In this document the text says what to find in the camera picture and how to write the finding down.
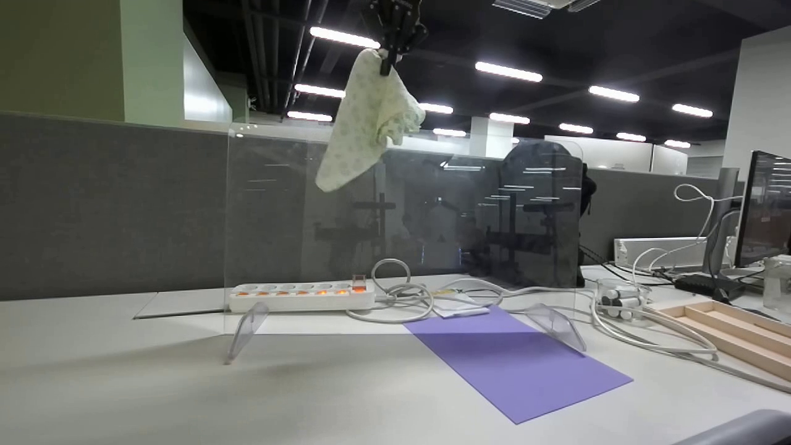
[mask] ceiling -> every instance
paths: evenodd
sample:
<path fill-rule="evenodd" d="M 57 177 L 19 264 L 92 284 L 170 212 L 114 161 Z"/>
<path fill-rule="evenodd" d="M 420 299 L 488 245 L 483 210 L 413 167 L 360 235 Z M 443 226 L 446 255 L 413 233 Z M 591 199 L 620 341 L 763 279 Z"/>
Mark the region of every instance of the ceiling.
<path fill-rule="evenodd" d="M 338 101 L 298 96 L 295 83 L 343 89 L 357 47 L 308 38 L 308 26 L 375 38 L 363 20 L 368 0 L 186 0 L 186 20 L 214 73 L 244 75 L 254 106 L 328 111 Z M 714 141 L 726 135 L 738 43 L 791 26 L 791 0 L 600 0 L 583 13 L 530 20 L 495 10 L 491 0 L 425 0 L 431 38 L 397 65 L 431 115 L 425 128 L 470 128 L 489 111 L 525 115 L 520 136 L 558 135 L 562 122 L 589 123 L 596 136 L 646 135 L 649 141 Z M 525 85 L 475 73 L 500 62 L 544 75 Z M 641 105 L 606 101 L 591 85 L 638 91 Z M 714 120 L 673 115 L 675 101 Z"/>

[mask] white wall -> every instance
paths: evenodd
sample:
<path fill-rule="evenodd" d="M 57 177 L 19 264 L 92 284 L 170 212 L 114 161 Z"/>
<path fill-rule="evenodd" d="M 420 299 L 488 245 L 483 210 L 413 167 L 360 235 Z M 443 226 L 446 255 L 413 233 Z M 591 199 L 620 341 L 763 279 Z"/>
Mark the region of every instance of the white wall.
<path fill-rule="evenodd" d="M 217 83 L 202 65 L 192 43 L 180 36 L 183 44 L 183 120 L 186 122 L 233 122 L 233 110 Z"/>
<path fill-rule="evenodd" d="M 123 120 L 176 126 L 183 120 L 183 0 L 119 0 Z"/>
<path fill-rule="evenodd" d="M 673 152 L 666 147 L 653 148 L 653 167 L 649 173 L 657 177 L 687 177 L 687 154 Z"/>
<path fill-rule="evenodd" d="M 649 143 L 575 136 L 546 136 L 546 141 L 565 147 L 591 168 L 649 173 Z"/>
<path fill-rule="evenodd" d="M 791 28 L 742 43 L 724 167 L 745 178 L 756 148 L 791 157 Z"/>
<path fill-rule="evenodd" d="M 721 168 L 721 157 L 687 161 L 689 178 L 720 178 L 720 168 Z"/>

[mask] power strip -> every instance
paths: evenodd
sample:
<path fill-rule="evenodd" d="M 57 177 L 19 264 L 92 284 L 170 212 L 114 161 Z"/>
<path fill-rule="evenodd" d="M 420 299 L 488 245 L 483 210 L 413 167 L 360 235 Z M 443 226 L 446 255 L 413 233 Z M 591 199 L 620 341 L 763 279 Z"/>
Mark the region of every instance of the power strip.
<path fill-rule="evenodd" d="M 239 284 L 227 294 L 227 310 L 244 314 L 254 304 L 264 304 L 268 311 L 348 311 L 371 310 L 375 287 L 368 279 L 350 282 L 269 282 L 269 284 Z"/>

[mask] purple mat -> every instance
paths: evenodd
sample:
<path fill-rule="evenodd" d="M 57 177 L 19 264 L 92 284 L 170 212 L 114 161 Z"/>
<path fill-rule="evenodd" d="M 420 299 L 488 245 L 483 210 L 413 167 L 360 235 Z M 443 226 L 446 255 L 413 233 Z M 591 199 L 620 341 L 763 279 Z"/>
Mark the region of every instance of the purple mat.
<path fill-rule="evenodd" d="M 630 383 L 628 376 L 505 311 L 428 320 L 407 329 L 511 424 L 526 424 Z"/>

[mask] fluorescent light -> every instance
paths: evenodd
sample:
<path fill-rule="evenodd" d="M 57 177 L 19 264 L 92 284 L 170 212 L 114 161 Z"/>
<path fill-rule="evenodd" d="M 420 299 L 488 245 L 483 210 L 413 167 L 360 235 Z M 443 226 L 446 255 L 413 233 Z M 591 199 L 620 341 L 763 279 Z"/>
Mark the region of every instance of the fluorescent light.
<path fill-rule="evenodd" d="M 467 140 L 467 132 L 457 132 L 457 128 L 434 128 L 434 136 Z"/>
<path fill-rule="evenodd" d="M 693 143 L 677 141 L 677 140 L 667 140 L 666 147 L 670 147 L 670 148 L 685 148 L 685 152 L 693 148 Z"/>
<path fill-rule="evenodd" d="M 526 194 L 526 190 L 535 190 L 535 188 L 536 188 L 536 187 L 526 187 L 526 183 L 522 187 L 522 183 L 520 183 L 520 187 L 505 187 L 505 188 L 500 188 L 500 190 L 501 190 L 501 194 Z"/>
<path fill-rule="evenodd" d="M 515 116 L 515 115 L 489 115 L 491 122 L 501 122 L 501 123 L 517 123 L 517 126 L 526 126 L 530 116 Z"/>
<path fill-rule="evenodd" d="M 641 101 L 641 96 L 633 91 L 607 89 L 607 88 L 599 88 L 599 85 L 594 85 L 589 91 L 594 96 L 602 96 L 602 99 L 614 99 L 614 101 L 628 101 L 628 105 Z"/>
<path fill-rule="evenodd" d="M 562 128 L 562 132 L 568 132 L 568 135 L 594 135 L 591 126 L 565 123 L 565 122 L 563 122 L 558 128 Z"/>
<path fill-rule="evenodd" d="M 558 204 L 562 199 L 558 195 L 536 195 L 532 199 L 532 204 Z"/>
<path fill-rule="evenodd" d="M 420 110 L 425 110 L 428 115 L 453 115 L 453 106 L 447 105 L 420 101 Z"/>
<path fill-rule="evenodd" d="M 552 177 L 552 173 L 558 173 L 558 170 L 565 170 L 565 168 L 525 168 L 522 173 L 525 177 Z"/>
<path fill-rule="evenodd" d="M 306 115 L 306 111 L 290 111 L 290 120 L 297 120 L 297 122 L 323 122 L 323 123 L 331 122 L 328 115 Z"/>
<path fill-rule="evenodd" d="M 350 44 L 350 47 L 373 47 L 373 51 L 379 47 L 379 43 L 371 38 L 348 36 L 348 33 L 338 33 L 338 31 L 328 31 L 328 28 L 312 28 L 312 38 L 342 43 L 342 44 Z"/>
<path fill-rule="evenodd" d="M 489 62 L 476 62 L 475 70 L 495 75 L 495 77 L 510 77 L 510 79 L 522 79 L 522 83 L 535 83 L 535 85 L 544 83 L 544 77 L 539 73 L 525 73 L 525 70 L 489 65 Z"/>
<path fill-rule="evenodd" d="M 443 170 L 454 170 L 454 173 L 483 173 L 488 167 L 454 167 L 454 164 L 439 164 Z"/>
<path fill-rule="evenodd" d="M 328 99 L 343 99 L 345 91 L 343 89 L 327 89 L 327 88 L 316 88 L 316 85 L 297 85 L 295 88 L 302 94 L 312 94 L 312 96 L 328 96 Z"/>
<path fill-rule="evenodd" d="M 712 110 L 700 110 L 700 106 L 687 106 L 687 105 L 675 105 L 673 111 L 700 116 L 700 120 L 712 120 L 714 116 Z"/>
<path fill-rule="evenodd" d="M 616 140 L 646 143 L 646 136 L 643 136 L 643 135 L 620 132 L 620 135 L 616 135 Z"/>

